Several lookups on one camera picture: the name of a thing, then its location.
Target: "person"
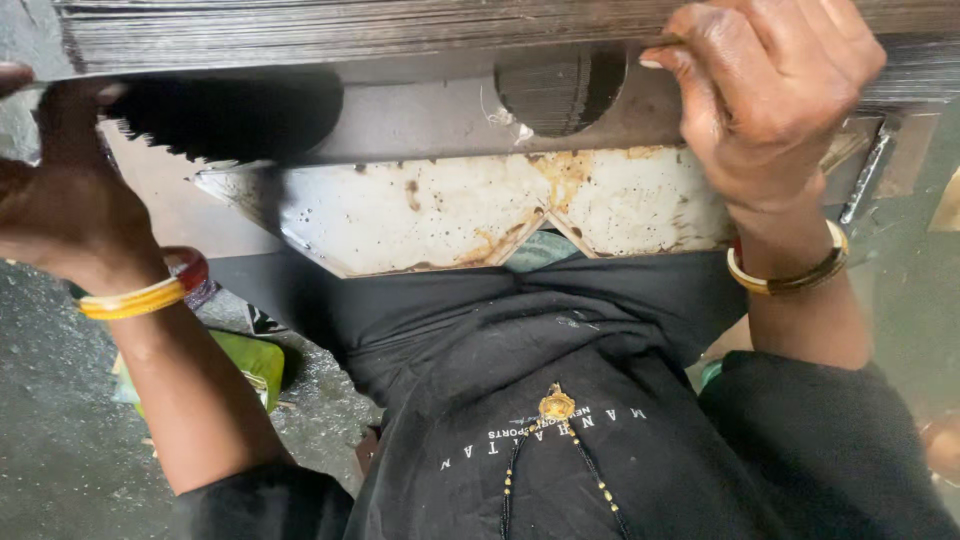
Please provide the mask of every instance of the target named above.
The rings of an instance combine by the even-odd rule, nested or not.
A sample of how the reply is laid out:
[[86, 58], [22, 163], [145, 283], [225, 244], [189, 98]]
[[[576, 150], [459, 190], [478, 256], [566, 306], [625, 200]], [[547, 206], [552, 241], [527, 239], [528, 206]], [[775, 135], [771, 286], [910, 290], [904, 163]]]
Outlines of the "person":
[[[727, 202], [740, 269], [836, 270], [818, 161], [885, 62], [851, 0], [713, 0], [664, 31], [683, 45], [642, 63], [679, 82], [682, 133]], [[9, 93], [32, 74], [0, 77]], [[0, 162], [0, 257], [109, 296], [168, 273], [98, 145], [98, 91], [51, 88], [40, 165]], [[820, 278], [752, 287], [756, 351], [729, 354], [699, 398], [683, 369], [748, 304], [723, 254], [291, 278], [310, 301], [301, 330], [386, 407], [356, 501], [297, 466], [183, 303], [109, 328], [189, 538], [960, 537], [909, 412], [869, 364], [846, 274]]]

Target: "black shirt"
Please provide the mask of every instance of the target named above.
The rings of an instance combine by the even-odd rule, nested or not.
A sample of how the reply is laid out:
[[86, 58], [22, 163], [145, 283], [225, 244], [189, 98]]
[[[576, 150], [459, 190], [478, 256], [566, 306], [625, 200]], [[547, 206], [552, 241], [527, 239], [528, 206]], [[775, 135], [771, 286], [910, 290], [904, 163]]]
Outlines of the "black shirt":
[[[882, 376], [733, 353], [698, 398], [670, 344], [556, 292], [479, 308], [397, 375], [357, 501], [268, 465], [178, 497], [191, 538], [499, 538], [511, 451], [550, 383], [634, 538], [960, 538]], [[559, 425], [513, 470], [513, 538], [618, 538]]]

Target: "bangle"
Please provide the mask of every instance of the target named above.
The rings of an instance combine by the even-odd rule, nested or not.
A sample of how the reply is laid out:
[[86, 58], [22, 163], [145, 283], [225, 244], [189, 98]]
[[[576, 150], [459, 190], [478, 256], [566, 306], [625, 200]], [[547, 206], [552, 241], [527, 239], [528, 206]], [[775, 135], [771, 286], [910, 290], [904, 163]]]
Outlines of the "bangle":
[[830, 281], [843, 269], [847, 264], [847, 255], [850, 253], [847, 236], [840, 227], [830, 220], [827, 220], [827, 227], [833, 237], [833, 248], [830, 249], [829, 255], [812, 270], [796, 278], [761, 280], [749, 276], [740, 269], [740, 257], [735, 248], [730, 248], [727, 251], [727, 267], [730, 268], [730, 273], [737, 282], [756, 294], [772, 296], [820, 286]]
[[170, 279], [118, 296], [86, 296], [77, 301], [78, 309], [101, 321], [143, 315], [183, 300], [209, 274], [206, 258], [193, 248], [163, 248], [163, 260], [175, 274]]

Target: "floor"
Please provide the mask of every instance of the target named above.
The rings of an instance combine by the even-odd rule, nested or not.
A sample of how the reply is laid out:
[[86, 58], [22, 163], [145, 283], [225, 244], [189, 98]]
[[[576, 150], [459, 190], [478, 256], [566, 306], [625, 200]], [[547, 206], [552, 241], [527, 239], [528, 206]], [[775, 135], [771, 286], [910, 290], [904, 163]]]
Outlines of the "floor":
[[[43, 75], [68, 72], [56, 47], [30, 33], [51, 32], [43, 0], [26, 17], [0, 3], [0, 60], [32, 61]], [[19, 102], [0, 106], [0, 152], [32, 154], [34, 132]], [[912, 197], [875, 204], [852, 239], [854, 259], [872, 280], [876, 363], [918, 422], [960, 408], [960, 233], [927, 233], [950, 175], [960, 166], [960, 104], [941, 124]], [[246, 331], [242, 301], [223, 291], [200, 315], [214, 329]], [[329, 353], [294, 334], [275, 342], [302, 360], [271, 418], [304, 465], [356, 493], [351, 445], [380, 413], [357, 395]], [[146, 426], [110, 400], [115, 349], [98, 324], [78, 315], [62, 286], [24, 265], [0, 261], [0, 528], [34, 538], [168, 538], [172, 493]], [[960, 518], [960, 490], [944, 490]]]

